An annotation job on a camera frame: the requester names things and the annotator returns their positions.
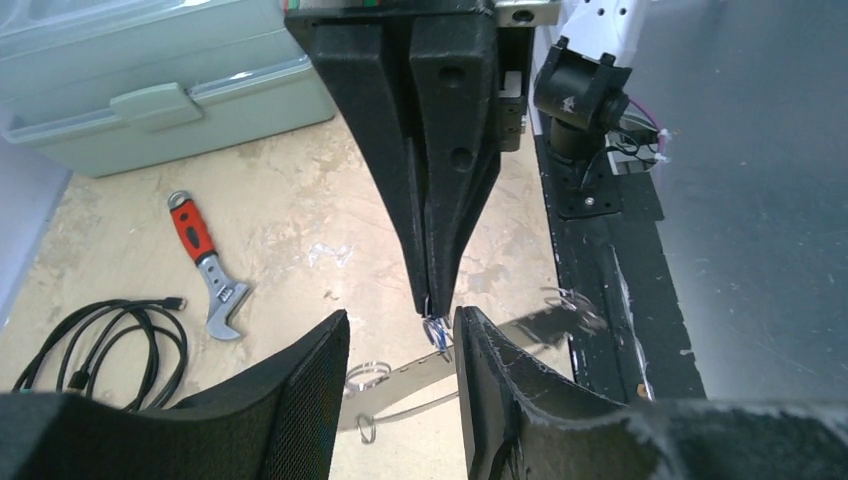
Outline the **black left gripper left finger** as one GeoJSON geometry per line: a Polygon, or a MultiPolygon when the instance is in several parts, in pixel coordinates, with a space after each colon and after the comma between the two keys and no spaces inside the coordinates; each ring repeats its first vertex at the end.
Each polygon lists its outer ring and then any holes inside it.
{"type": "Polygon", "coordinates": [[[350,342],[338,310],[282,351],[162,410],[1,398],[5,479],[325,479],[350,342]]]}

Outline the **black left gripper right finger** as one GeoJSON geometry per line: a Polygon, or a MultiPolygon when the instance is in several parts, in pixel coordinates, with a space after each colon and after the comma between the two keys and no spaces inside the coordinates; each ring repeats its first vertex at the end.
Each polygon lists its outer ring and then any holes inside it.
{"type": "Polygon", "coordinates": [[[459,397],[471,479],[843,479],[843,402],[621,404],[499,349],[502,382],[459,397]]]}

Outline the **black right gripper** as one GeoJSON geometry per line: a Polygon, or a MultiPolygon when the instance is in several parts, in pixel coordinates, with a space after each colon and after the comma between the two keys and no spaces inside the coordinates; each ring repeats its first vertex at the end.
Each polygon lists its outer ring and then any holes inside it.
{"type": "Polygon", "coordinates": [[[534,32],[556,25],[561,9],[560,1],[283,3],[286,28],[303,50],[316,28],[310,56],[390,217],[420,315],[427,296],[430,316],[449,315],[462,255],[499,170],[497,53],[500,147],[514,152],[528,123],[534,32]],[[477,6],[497,22],[497,41],[490,17],[444,15],[477,6]],[[319,25],[439,14],[415,21],[409,51],[427,160],[423,232],[420,156],[401,51],[382,25],[319,25]]]}

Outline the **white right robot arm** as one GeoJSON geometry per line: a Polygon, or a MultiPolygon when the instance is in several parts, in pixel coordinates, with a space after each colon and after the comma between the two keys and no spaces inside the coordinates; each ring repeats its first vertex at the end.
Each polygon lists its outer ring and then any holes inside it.
{"type": "Polygon", "coordinates": [[[416,312],[446,317],[465,247],[529,107],[590,165],[629,106],[644,1],[286,1],[399,239],[416,312]]]}

